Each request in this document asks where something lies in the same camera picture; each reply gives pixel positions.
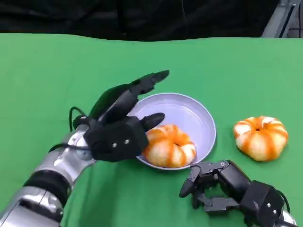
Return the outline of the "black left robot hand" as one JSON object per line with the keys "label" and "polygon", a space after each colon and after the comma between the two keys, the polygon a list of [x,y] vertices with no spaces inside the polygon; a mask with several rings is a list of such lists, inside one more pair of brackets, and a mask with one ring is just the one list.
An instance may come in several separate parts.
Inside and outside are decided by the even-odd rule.
{"label": "black left robot hand", "polygon": [[154,86],[169,75],[169,70],[150,73],[128,84],[112,87],[104,92],[92,107],[89,129],[100,128],[124,119],[139,101],[139,96],[154,89]]}

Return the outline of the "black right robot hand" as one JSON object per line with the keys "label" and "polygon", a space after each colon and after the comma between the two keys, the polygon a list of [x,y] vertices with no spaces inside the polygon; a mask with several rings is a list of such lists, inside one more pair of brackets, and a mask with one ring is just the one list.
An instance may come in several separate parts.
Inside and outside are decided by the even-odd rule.
{"label": "black right robot hand", "polygon": [[[230,160],[215,163],[201,161],[190,168],[190,174],[181,187],[179,197],[185,198],[192,194],[194,209],[202,205],[208,213],[219,213],[239,207],[250,185],[250,179],[234,162]],[[207,197],[205,191],[218,184],[227,197]]]}

